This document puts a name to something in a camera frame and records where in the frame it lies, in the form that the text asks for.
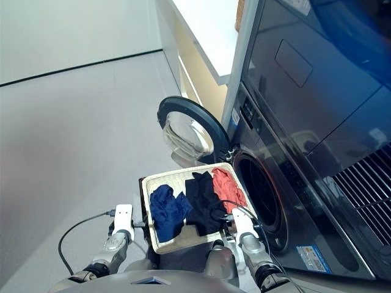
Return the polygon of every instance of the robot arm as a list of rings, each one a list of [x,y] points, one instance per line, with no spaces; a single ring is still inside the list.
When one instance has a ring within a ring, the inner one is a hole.
[[[241,247],[244,261],[261,292],[299,293],[300,289],[271,259],[265,246],[258,240],[253,223],[243,211],[232,210],[236,225],[236,243]]]
[[[82,271],[57,283],[49,293],[59,292],[74,285],[112,275],[118,272],[126,259],[128,246],[134,240],[131,226],[133,207],[131,204],[119,204],[115,209],[114,230],[103,245],[103,250],[93,258]]]

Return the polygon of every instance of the black cloth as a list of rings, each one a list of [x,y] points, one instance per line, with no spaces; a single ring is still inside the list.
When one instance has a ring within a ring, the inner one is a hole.
[[[181,233],[183,219],[192,209],[181,192],[176,198],[167,184],[160,185],[150,197],[151,216],[159,242],[166,242]]]
[[[193,209],[186,217],[187,225],[195,225],[199,236],[212,234],[223,229],[223,222],[211,217],[213,208],[224,209],[218,203],[219,197],[213,192],[212,176],[209,172],[194,172],[194,179],[185,181],[186,197]]]

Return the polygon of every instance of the laundry basket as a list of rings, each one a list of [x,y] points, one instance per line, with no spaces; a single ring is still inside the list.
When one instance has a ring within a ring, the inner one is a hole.
[[[212,169],[216,167],[223,168],[224,170],[228,170],[231,173],[232,177],[236,181],[236,184],[243,191],[243,194],[246,198],[247,208],[253,214],[255,214],[255,211],[252,205],[250,204],[250,201],[242,185],[240,184],[238,177],[236,176],[232,166],[228,163],[218,163],[213,165],[204,165],[200,167],[185,168],[181,170],[148,176],[142,180],[142,191],[144,194],[145,210],[147,211],[147,215],[148,215],[148,225],[149,225],[148,228],[151,236],[152,247],[156,253],[162,255],[182,248],[192,247],[192,246],[196,246],[202,243],[212,242],[222,238],[223,236],[221,234],[222,231],[213,234],[208,234],[205,236],[199,236],[195,226],[185,225],[182,227],[181,233],[177,237],[171,239],[170,241],[160,243],[156,235],[155,227],[153,226],[151,210],[150,210],[150,195],[160,185],[168,184],[170,187],[172,187],[174,190],[175,197],[178,196],[180,192],[186,194],[185,181],[188,179],[193,179],[192,176],[193,172],[204,173],[208,171],[211,175],[213,175]]]

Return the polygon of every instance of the gray floor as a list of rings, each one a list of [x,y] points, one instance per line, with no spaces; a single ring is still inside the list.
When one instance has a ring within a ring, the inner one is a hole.
[[[57,243],[74,223],[120,203],[141,219],[138,178],[178,168],[156,119],[176,94],[162,52],[0,88],[1,293],[46,292],[65,278]],[[69,234],[74,270],[99,251],[111,220]],[[127,264],[144,257],[141,231],[136,243]]]

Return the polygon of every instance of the white bracket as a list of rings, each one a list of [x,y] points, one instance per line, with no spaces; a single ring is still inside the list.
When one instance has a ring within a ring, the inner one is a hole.
[[[232,209],[232,215],[236,226],[236,244],[240,244],[240,237],[244,233],[251,233],[256,238],[259,238],[258,233],[254,230],[254,224],[252,223],[251,218],[247,214],[245,214],[240,209],[235,208]]]
[[[118,204],[115,208],[114,235],[119,230],[126,230],[130,233],[131,240],[134,240],[134,229],[132,227],[133,206],[131,204]]]

